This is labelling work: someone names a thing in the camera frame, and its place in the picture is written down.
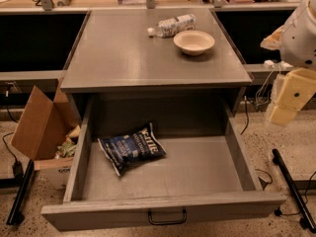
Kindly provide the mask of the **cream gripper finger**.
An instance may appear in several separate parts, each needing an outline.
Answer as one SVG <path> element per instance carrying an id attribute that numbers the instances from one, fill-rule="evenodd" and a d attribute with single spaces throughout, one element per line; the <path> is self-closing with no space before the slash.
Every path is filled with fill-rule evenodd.
<path id="1" fill-rule="evenodd" d="M 283 26 L 280 26 L 275 31 L 273 31 L 269 36 L 267 36 L 261 41 L 260 47 L 268 50 L 279 50 L 282 32 Z"/>
<path id="2" fill-rule="evenodd" d="M 286 127 L 316 94 L 316 71 L 298 68 L 279 74 L 266 112 L 270 127 Z"/>

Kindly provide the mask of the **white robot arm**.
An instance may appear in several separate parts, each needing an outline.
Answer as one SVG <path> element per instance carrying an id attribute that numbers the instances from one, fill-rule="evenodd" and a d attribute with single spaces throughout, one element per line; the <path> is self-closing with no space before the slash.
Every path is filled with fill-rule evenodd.
<path id="1" fill-rule="evenodd" d="M 316 0 L 302 0 L 261 47 L 278 50 L 281 60 L 292 66 L 276 77 L 266 112 L 268 126 L 284 128 L 316 94 Z"/>

